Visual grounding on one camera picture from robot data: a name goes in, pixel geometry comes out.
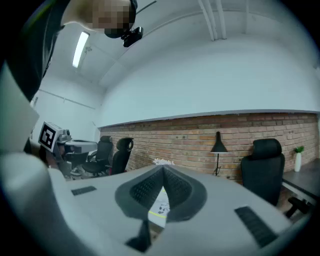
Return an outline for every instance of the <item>office chair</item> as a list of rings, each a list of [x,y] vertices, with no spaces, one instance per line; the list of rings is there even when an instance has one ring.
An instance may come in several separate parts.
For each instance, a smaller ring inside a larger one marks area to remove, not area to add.
[[[98,156],[97,154],[96,162],[86,162],[85,164],[82,165],[82,168],[86,172],[92,173],[94,177],[98,177],[100,173],[105,175],[115,175],[115,174],[124,173],[133,147],[134,147],[133,138],[129,138],[129,137],[121,138],[116,144],[116,148],[118,149],[118,151],[113,156],[112,165],[110,165],[105,158],[97,159],[97,156]]]
[[[110,168],[109,175],[116,175],[125,172],[133,147],[133,138],[125,137],[119,139],[116,144],[116,148],[118,149],[118,151],[113,156],[112,166],[108,166]]]
[[[282,147],[275,138],[257,139],[253,142],[253,153],[241,161],[243,186],[276,206],[282,186],[285,168],[285,156]],[[289,218],[295,210],[306,213],[306,206],[301,200],[291,197],[292,204],[286,216]]]
[[[109,157],[112,154],[113,144],[110,141],[110,136],[102,136],[98,142],[98,148],[95,152],[87,157],[87,162],[82,164],[82,168],[98,176],[99,173],[105,173],[107,175],[106,165],[110,165]]]

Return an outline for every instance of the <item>red brick wall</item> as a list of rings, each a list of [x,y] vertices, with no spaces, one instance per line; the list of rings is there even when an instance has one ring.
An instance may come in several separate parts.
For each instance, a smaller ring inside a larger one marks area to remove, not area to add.
[[[316,114],[254,113],[210,115],[171,120],[115,125],[101,129],[101,136],[134,138],[127,170],[152,165],[155,158],[174,161],[197,172],[212,174],[217,155],[210,153],[216,132],[229,151],[220,155],[219,176],[241,182],[240,162],[252,153],[253,141],[276,138],[285,156],[285,171],[294,168],[293,149],[304,146],[302,163],[319,157],[319,132]]]

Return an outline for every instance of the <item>camera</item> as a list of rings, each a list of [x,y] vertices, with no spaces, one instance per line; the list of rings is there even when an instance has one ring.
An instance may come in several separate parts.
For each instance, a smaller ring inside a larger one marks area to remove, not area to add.
[[[129,47],[133,45],[135,42],[139,41],[144,35],[144,29],[142,27],[137,27],[134,30],[130,30],[128,33],[121,36],[123,40],[123,46]]]

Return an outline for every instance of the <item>black desk lamp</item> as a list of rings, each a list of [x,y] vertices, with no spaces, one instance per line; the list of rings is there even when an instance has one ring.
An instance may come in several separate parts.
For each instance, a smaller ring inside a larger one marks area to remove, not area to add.
[[[211,149],[210,151],[211,153],[213,154],[218,154],[218,159],[216,161],[216,168],[213,172],[213,174],[215,174],[215,176],[217,176],[219,174],[219,167],[218,167],[218,164],[219,164],[219,154],[226,154],[228,153],[228,150],[226,149],[225,145],[222,143],[221,141],[221,135],[220,135],[220,132],[217,131],[216,134],[215,134],[215,144],[213,146],[213,148]]]

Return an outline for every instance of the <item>chair armrest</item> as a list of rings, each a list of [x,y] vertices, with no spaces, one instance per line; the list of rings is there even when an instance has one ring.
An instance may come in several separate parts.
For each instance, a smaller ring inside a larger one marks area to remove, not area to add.
[[[88,157],[87,157],[88,162],[90,162],[91,159],[92,159],[93,157],[95,157],[96,155],[97,155],[97,151],[94,151],[92,154],[88,155]]]
[[[289,203],[292,204],[292,206],[296,207],[299,211],[301,211],[303,214],[306,214],[309,210],[309,205],[307,205],[306,203],[302,202],[301,200],[299,200],[296,197],[290,197],[288,199]]]

